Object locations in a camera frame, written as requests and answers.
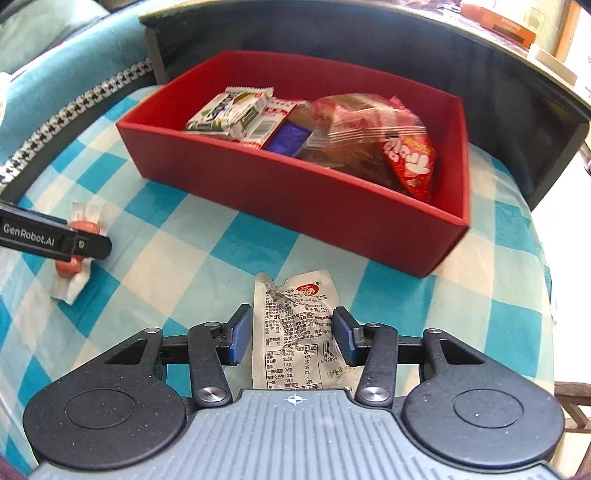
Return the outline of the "vacuum-packed sausages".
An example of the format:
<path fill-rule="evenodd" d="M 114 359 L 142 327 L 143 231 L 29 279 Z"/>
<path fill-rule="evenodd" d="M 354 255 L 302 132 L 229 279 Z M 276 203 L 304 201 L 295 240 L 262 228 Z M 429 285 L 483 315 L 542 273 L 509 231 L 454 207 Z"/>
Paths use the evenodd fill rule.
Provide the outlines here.
<path fill-rule="evenodd" d="M 56 260 L 56 274 L 50 295 L 52 298 L 73 305 L 88 283 L 94 260 L 109 256 L 112 241 L 108 229 L 113 210 L 106 204 L 74 202 L 67 226 L 74 230 L 72 248 L 67 250 L 69 260 Z"/>

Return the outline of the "white vacuum snack pouch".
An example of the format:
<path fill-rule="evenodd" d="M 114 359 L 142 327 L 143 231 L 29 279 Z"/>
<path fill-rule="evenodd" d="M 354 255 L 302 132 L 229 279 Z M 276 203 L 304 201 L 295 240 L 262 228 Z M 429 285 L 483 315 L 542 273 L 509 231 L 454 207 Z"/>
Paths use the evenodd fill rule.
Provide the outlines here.
<path fill-rule="evenodd" d="M 361 369 L 346 364 L 332 336 L 339 294 L 327 270 L 293 276 L 277 286 L 256 276 L 253 295 L 252 386 L 266 390 L 346 389 Z"/>

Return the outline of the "red shiny snack packet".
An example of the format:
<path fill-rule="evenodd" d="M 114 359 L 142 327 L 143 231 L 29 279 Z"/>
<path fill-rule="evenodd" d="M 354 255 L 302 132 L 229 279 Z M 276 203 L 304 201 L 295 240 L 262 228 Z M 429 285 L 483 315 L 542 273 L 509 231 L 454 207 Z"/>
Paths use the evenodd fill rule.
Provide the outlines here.
<path fill-rule="evenodd" d="M 436 150 L 426 133 L 399 135 L 379 143 L 381 154 L 405 191 L 415 199 L 431 198 Z"/>

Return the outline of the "red clear-wrapped pastry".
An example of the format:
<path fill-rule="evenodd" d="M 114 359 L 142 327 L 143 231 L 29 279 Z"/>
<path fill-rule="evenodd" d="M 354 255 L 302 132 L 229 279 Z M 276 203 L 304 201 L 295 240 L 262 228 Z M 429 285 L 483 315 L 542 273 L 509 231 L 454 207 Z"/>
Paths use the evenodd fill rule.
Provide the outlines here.
<path fill-rule="evenodd" d="M 430 139 L 422 120 L 394 96 L 370 93 L 329 95 L 304 105 L 315 128 L 297 158 L 387 188 L 396 174 L 384 159 L 390 141 Z"/>

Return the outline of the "white red spicy strip packet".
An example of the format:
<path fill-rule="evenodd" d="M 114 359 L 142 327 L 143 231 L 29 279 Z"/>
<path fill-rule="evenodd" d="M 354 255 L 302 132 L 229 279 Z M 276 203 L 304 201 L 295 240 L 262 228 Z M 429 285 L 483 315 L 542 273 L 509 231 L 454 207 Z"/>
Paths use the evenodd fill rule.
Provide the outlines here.
<path fill-rule="evenodd" d="M 297 107 L 297 101 L 273 97 L 267 102 L 263 112 L 252 121 L 238 144 L 250 148 L 263 149 L 273 137 L 277 128 L 287 120 L 287 116 Z"/>

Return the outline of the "green white Kapron wafer packet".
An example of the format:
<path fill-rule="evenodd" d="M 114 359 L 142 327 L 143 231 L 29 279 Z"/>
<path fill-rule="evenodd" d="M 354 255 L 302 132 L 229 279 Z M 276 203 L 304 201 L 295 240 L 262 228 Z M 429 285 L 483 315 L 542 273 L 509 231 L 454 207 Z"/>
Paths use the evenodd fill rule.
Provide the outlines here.
<path fill-rule="evenodd" d="M 245 138 L 273 97 L 273 87 L 228 87 L 198 110 L 184 130 L 231 140 Z"/>

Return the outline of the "teal sofa blanket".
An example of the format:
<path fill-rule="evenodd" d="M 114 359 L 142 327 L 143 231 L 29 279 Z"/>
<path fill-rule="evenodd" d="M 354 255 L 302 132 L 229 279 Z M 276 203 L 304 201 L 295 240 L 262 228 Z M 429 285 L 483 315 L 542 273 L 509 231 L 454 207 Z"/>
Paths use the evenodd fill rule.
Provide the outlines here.
<path fill-rule="evenodd" d="M 19 200 L 96 119 L 155 83 L 139 22 L 121 10 L 41 55 L 9 83 L 1 123 L 1 197 Z"/>

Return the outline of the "red cardboard box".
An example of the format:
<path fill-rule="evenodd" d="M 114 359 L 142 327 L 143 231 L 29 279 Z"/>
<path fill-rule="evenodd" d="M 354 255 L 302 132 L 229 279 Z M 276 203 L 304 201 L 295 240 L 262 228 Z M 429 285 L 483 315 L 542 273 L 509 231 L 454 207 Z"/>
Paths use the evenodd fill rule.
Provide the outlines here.
<path fill-rule="evenodd" d="M 185 122 L 228 86 L 273 87 L 283 99 L 353 92 L 400 98 L 424 122 L 437 153 L 430 201 L 287 156 L 185 132 Z M 462 100 L 383 71 L 303 55 L 225 51 L 159 88 L 117 127 L 144 178 L 417 277 L 432 273 L 470 226 Z"/>

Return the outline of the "grey sofa cushion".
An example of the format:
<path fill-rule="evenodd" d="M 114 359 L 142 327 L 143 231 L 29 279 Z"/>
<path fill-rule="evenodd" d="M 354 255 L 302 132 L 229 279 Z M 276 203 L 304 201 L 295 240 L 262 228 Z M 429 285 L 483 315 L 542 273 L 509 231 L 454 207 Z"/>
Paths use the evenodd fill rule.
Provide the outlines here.
<path fill-rule="evenodd" d="M 108 15 L 97 1 L 2 1 L 1 71 L 14 73 Z"/>

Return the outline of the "wooden chair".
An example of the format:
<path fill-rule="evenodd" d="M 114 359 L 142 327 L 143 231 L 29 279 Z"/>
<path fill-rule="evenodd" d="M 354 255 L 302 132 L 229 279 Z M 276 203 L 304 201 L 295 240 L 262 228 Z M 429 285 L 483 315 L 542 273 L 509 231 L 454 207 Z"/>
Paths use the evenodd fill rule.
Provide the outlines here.
<path fill-rule="evenodd" d="M 590 433 L 590 414 L 583 407 L 591 406 L 591 386 L 580 382 L 556 382 L 554 395 L 567 415 L 565 431 Z"/>

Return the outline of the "purple snack wrapper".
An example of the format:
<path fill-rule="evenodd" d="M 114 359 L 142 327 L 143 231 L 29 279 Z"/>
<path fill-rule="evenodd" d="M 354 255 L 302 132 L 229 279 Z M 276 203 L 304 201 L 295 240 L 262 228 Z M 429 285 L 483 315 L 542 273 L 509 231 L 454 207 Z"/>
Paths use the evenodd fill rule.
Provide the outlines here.
<path fill-rule="evenodd" d="M 294 157 L 303 148 L 310 135 L 310 129 L 285 121 L 266 142 L 264 149 L 283 156 Z"/>

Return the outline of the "dark coffee table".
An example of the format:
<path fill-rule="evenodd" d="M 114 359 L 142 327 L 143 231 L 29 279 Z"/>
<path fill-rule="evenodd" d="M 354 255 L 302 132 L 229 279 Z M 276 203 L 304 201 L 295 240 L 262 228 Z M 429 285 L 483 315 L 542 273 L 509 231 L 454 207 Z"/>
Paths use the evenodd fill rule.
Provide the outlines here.
<path fill-rule="evenodd" d="M 379 1 L 196 1 L 139 18 L 165 82 L 224 50 L 337 60 L 460 97 L 470 141 L 536 207 L 579 151 L 590 103 L 507 41 L 451 12 Z"/>

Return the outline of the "white tape roll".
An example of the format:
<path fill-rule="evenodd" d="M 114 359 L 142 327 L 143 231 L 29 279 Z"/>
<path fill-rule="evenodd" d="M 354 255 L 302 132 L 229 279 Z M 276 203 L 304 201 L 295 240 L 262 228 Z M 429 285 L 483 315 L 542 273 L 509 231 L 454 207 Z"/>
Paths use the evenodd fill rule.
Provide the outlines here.
<path fill-rule="evenodd" d="M 531 45 L 528 59 L 543 65 L 571 86 L 574 86 L 578 80 L 578 76 L 572 70 L 537 44 Z"/>

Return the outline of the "orange cardboard box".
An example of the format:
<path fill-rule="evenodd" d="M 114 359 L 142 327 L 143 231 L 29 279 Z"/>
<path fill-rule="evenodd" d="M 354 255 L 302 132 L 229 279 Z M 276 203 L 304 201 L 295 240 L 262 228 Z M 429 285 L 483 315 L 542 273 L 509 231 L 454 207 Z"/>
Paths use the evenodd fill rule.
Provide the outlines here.
<path fill-rule="evenodd" d="M 471 1 L 460 3 L 460 13 L 481 27 L 525 49 L 530 49 L 535 43 L 536 34 L 529 28 Z"/>

